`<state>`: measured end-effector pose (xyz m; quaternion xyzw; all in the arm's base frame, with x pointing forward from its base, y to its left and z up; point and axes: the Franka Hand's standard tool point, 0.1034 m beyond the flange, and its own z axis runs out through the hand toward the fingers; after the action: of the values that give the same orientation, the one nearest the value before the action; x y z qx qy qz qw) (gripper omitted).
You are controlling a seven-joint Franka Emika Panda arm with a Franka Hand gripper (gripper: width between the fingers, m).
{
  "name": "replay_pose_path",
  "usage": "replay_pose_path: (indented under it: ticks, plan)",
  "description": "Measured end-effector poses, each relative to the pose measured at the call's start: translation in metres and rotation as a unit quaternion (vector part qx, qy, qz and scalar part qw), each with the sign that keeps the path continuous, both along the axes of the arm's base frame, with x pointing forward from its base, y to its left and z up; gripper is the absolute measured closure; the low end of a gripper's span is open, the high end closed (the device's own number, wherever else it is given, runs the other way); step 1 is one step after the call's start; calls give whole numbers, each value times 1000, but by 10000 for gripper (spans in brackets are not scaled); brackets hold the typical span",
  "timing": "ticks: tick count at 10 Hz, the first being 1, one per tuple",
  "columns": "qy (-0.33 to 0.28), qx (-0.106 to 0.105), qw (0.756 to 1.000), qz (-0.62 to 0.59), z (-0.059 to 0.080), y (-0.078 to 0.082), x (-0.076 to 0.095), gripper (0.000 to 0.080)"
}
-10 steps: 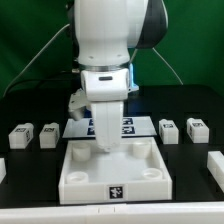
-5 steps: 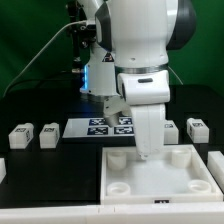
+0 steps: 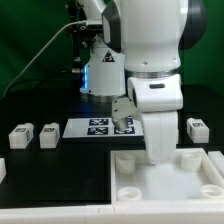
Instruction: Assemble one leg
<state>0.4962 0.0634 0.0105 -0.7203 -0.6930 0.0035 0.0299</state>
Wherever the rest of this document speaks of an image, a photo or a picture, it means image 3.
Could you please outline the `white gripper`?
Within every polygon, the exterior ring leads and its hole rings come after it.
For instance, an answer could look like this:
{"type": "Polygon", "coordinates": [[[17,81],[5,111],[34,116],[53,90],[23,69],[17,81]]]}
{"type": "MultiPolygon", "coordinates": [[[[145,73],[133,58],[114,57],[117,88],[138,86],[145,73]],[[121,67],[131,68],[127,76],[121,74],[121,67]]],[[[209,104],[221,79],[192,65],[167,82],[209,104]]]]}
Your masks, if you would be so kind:
{"type": "Polygon", "coordinates": [[[172,161],[178,137],[176,111],[141,113],[144,141],[151,164],[172,161]]]}

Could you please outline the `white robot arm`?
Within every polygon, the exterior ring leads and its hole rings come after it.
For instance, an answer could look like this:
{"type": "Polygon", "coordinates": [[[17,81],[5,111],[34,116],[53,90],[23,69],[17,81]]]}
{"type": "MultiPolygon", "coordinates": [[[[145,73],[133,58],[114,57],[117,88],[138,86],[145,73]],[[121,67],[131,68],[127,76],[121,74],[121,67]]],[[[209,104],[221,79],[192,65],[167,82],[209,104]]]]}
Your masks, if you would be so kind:
{"type": "Polygon", "coordinates": [[[179,52],[206,30],[203,0],[78,0],[85,31],[93,36],[81,92],[109,98],[112,121],[127,128],[129,116],[143,125],[148,160],[174,158],[177,111],[183,107],[179,52]]]}

